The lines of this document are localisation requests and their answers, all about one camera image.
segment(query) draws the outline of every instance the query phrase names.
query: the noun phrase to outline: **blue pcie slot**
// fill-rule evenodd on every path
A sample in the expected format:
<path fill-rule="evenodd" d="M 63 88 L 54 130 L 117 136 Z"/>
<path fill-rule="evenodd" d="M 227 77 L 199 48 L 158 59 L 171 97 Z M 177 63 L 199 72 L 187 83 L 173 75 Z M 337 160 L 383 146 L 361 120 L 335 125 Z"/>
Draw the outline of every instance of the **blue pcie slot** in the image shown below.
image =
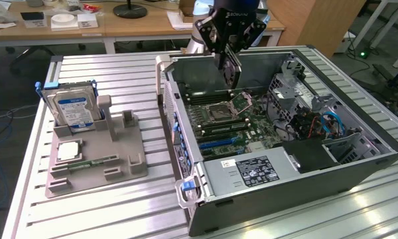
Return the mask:
<path fill-rule="evenodd" d="M 211 142 L 211 143 L 203 143 L 199 145 L 199 149 L 206 149 L 206 148 L 213 148 L 213 147 L 218 147 L 218 146 L 223 146 L 223 145 L 229 145 L 229 144 L 233 144 L 237 140 L 237 137 L 234 138 L 227 138 L 225 140 L 219 140 L 219 141 L 215 141 L 215 142 Z"/>

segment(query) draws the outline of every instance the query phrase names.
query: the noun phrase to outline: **motherboard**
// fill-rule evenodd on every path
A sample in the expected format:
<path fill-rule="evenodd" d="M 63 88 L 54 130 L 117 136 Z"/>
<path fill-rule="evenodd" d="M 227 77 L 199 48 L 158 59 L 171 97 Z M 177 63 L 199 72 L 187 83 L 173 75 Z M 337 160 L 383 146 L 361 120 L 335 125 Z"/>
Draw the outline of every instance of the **motherboard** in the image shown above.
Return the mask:
<path fill-rule="evenodd" d="M 247 91 L 186 94 L 186 111 L 203 160 L 279 146 L 262 98 Z"/>

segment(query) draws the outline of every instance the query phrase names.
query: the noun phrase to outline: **power supply label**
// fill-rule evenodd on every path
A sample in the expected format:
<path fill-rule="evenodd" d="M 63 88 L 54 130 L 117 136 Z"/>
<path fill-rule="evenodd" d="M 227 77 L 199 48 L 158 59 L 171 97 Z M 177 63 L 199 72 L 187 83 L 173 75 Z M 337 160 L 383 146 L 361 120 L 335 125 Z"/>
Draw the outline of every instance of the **power supply label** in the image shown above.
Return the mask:
<path fill-rule="evenodd" d="M 278 176 L 266 156 L 235 162 L 247 187 L 278 180 Z"/>

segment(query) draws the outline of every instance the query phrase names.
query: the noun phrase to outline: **gray carpet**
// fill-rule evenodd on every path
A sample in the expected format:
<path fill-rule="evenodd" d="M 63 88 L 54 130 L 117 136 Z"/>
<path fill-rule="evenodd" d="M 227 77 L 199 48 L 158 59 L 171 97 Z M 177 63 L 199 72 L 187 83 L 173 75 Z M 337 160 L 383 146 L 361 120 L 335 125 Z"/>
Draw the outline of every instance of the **gray carpet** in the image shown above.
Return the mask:
<path fill-rule="evenodd" d="M 351 31 L 359 32 L 369 16 L 357 18 Z M 373 33 L 381 26 L 382 22 L 377 22 L 369 32 L 366 39 L 369 40 Z M 185 47 L 187 44 L 186 40 L 175 40 L 178 47 Z M 363 41 L 358 49 L 362 49 L 366 42 Z M 90 55 L 90 54 L 105 54 L 103 45 L 99 43 L 86 44 L 86 50 L 79 51 L 75 44 L 50 46 L 50 50 L 57 55 Z M 138 52 L 138 51 L 159 51 L 170 50 L 170 44 L 166 41 L 149 41 L 143 43 L 143 48 L 137 49 L 135 42 L 127 44 L 117 44 L 118 52 Z M 33 84 L 36 81 L 42 81 L 46 75 L 49 56 L 44 52 L 36 52 L 29 56 L 18 65 L 21 69 L 20 75 L 12 75 L 8 70 L 8 64 L 12 59 L 20 54 L 26 47 L 17 47 L 14 54 L 8 54 L 4 48 L 0 48 L 0 109 L 13 109 L 24 105 L 37 104 L 38 96 L 33 90 Z M 369 64 L 379 63 L 386 66 L 387 70 L 395 74 L 398 69 L 391 67 L 395 59 L 398 58 L 398 30 L 391 29 L 386 38 L 379 44 L 379 56 L 371 55 L 366 62 Z M 351 72 L 362 69 L 365 65 L 347 58 L 345 54 L 334 55 L 331 58 L 333 62 L 339 68 L 350 74 Z M 371 70 L 362 71 L 354 75 L 367 82 L 374 81 Z M 22 116 L 32 114 L 36 108 L 30 108 L 22 112 L 17 112 L 14 116 Z M 18 171 L 21 161 L 24 157 L 25 147 L 28 144 L 28 138 L 30 134 L 30 127 L 33 124 L 33 117 L 26 119 L 14 119 L 12 123 L 13 133 L 9 139 L 0 145 L 0 163 L 2 165 L 4 173 L 6 176 L 6 182 L 9 187 L 9 199 L 0 206 L 0 238 L 2 228 L 6 219 L 6 208 L 13 194 L 13 190 L 17 183 Z M 0 199 L 4 195 L 2 180 L 0 178 Z"/>

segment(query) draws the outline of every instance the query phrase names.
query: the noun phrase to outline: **aluminum work table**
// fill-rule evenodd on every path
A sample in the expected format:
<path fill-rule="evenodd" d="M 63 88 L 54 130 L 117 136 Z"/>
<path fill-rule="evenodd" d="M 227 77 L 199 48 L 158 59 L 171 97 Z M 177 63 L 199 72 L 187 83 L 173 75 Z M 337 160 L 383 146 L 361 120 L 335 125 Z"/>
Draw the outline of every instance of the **aluminum work table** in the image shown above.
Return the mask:
<path fill-rule="evenodd" d="M 398 140 L 398 118 L 315 50 L 305 47 L 297 49 Z M 41 101 L 4 239 L 189 238 L 183 211 L 177 203 L 174 176 L 155 101 L 154 58 L 165 53 L 170 52 L 67 56 L 50 63 L 48 81 L 95 79 L 98 94 L 111 96 L 111 114 L 133 110 L 138 115 L 149 175 L 48 199 L 44 185 L 53 117 Z M 311 76 L 306 77 L 306 81 L 317 93 L 326 91 Z M 398 238 L 398 162 L 371 175 L 349 192 L 195 239 L 367 239 L 387 236 Z"/>

